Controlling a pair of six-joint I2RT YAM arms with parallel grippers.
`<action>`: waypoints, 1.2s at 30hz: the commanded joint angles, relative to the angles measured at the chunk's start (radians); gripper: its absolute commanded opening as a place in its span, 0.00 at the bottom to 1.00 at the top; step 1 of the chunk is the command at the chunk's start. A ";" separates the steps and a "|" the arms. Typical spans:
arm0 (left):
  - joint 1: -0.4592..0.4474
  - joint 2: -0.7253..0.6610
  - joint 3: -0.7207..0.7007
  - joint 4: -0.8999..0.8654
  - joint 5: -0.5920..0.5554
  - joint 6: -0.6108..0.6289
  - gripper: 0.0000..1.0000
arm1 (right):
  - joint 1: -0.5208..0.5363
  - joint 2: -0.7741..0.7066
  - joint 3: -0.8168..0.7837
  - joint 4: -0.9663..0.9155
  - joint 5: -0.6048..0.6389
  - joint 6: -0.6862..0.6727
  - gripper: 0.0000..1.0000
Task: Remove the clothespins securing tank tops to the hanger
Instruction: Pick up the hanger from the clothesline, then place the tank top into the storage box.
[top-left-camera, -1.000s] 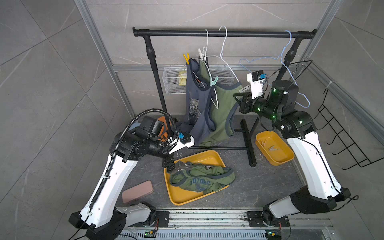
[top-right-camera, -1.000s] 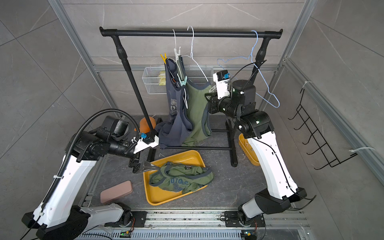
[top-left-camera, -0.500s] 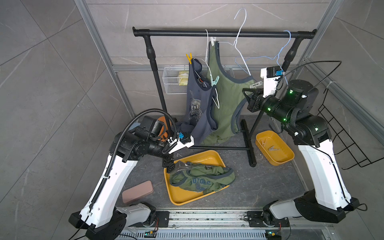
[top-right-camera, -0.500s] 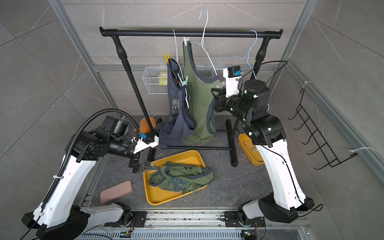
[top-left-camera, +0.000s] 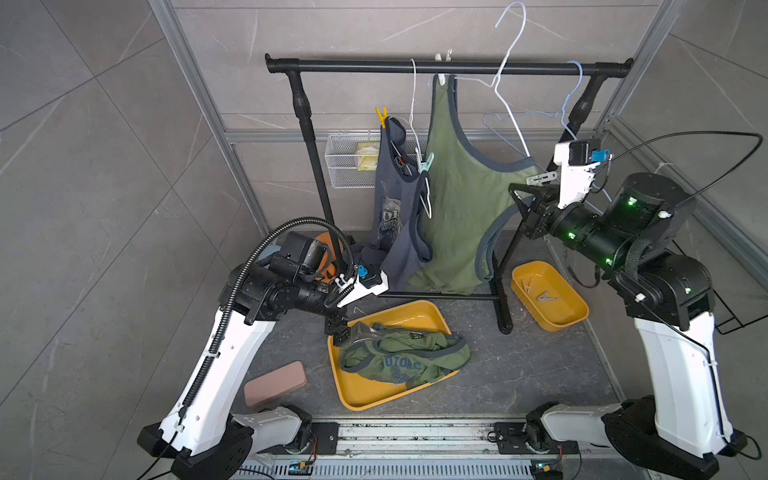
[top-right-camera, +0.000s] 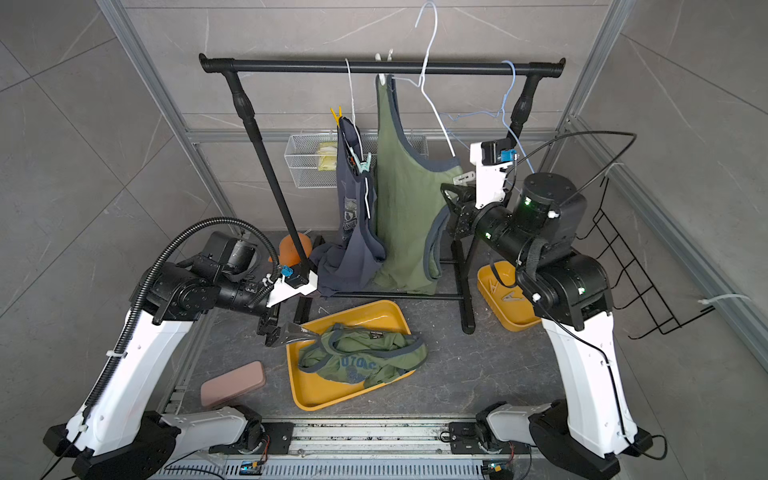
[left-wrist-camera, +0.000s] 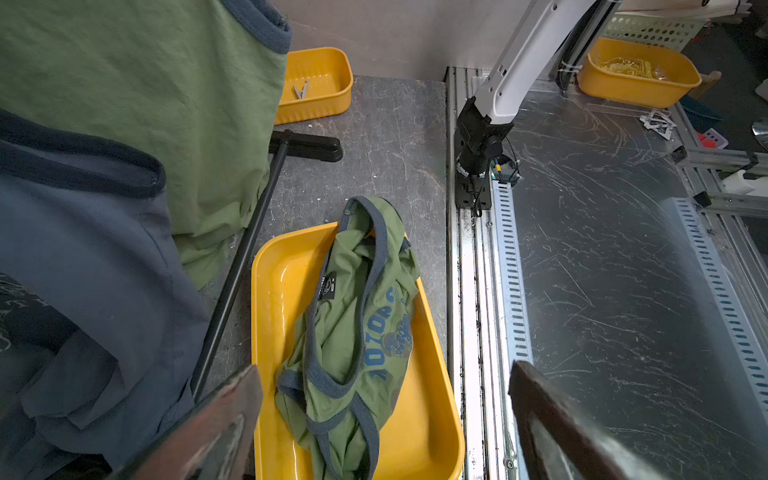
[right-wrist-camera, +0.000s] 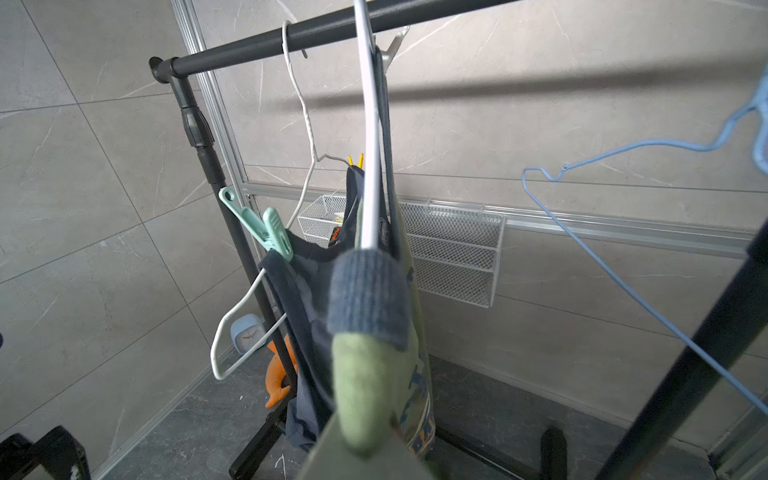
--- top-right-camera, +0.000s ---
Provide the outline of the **light blue wire hanger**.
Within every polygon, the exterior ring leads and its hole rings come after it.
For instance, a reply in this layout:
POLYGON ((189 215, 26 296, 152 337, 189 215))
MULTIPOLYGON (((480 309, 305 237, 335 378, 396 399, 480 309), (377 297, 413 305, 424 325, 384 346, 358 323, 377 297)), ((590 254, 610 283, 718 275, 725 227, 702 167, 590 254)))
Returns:
MULTIPOLYGON (((540 82, 545 78, 557 78, 562 74, 565 62, 542 63, 532 62, 528 64, 515 64, 505 60, 503 64, 511 74, 511 81, 507 90, 501 99, 499 108, 494 111, 482 110, 476 112, 476 115, 488 116, 497 120, 505 128, 505 134, 502 138, 510 138, 513 148, 516 150, 515 166, 507 173, 507 185, 510 190, 507 197, 499 203, 506 203, 510 195, 516 189, 516 182, 522 171, 533 173, 535 168, 530 158, 530 153, 525 150, 521 142, 521 134, 529 120, 534 97, 538 90, 540 82)), ((474 188, 475 201, 475 180, 467 186, 474 188)))

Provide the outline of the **plain green tank top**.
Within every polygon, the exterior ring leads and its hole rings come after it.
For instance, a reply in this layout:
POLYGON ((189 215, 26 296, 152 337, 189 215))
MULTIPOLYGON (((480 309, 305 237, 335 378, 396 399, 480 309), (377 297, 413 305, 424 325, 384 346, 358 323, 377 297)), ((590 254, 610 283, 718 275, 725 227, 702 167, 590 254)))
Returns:
POLYGON ((374 276, 384 289, 431 295, 442 275, 440 240, 449 210, 440 187, 463 173, 455 156, 421 153, 403 128, 396 80, 376 80, 376 235, 386 259, 374 276))

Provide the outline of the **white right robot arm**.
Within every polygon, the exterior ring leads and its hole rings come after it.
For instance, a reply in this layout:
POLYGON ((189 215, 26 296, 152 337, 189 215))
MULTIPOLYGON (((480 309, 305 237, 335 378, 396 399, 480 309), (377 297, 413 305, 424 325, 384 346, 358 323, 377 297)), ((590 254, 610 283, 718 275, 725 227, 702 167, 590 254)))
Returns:
POLYGON ((586 479, 611 479, 619 457, 653 445, 634 422, 614 347, 609 278, 572 243, 586 199, 566 177, 534 173, 513 210, 481 205, 475 188, 440 187, 455 225, 451 234, 485 242, 512 264, 514 286, 532 305, 554 348, 565 396, 538 407, 498 406, 485 420, 499 441, 534 445, 555 466, 586 479))

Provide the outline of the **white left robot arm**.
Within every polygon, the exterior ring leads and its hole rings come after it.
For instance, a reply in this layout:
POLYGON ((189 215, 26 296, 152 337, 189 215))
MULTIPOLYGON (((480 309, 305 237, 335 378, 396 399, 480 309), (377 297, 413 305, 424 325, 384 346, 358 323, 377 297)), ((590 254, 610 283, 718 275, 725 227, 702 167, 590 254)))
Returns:
POLYGON ((65 424, 50 427, 46 447, 70 458, 77 479, 148 479, 168 464, 214 448, 254 450, 265 445, 260 416, 248 408, 222 407, 189 417, 160 414, 147 405, 172 354, 193 324, 214 309, 267 323, 285 300, 317 289, 317 268, 307 258, 295 266, 251 223, 218 216, 179 233, 145 271, 130 300, 124 325, 94 386, 65 424), (232 225, 261 241, 274 259, 255 280, 248 243, 213 232, 202 253, 172 262, 189 238, 232 225))

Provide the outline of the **green printed tank top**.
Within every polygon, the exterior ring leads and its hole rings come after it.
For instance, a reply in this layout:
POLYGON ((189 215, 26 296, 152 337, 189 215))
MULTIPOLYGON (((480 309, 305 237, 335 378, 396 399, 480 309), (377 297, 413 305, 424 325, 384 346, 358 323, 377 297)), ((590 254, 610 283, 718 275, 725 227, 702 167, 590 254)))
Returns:
POLYGON ((425 363, 428 349, 418 335, 335 324, 300 350, 306 374, 365 389, 391 383, 425 363))

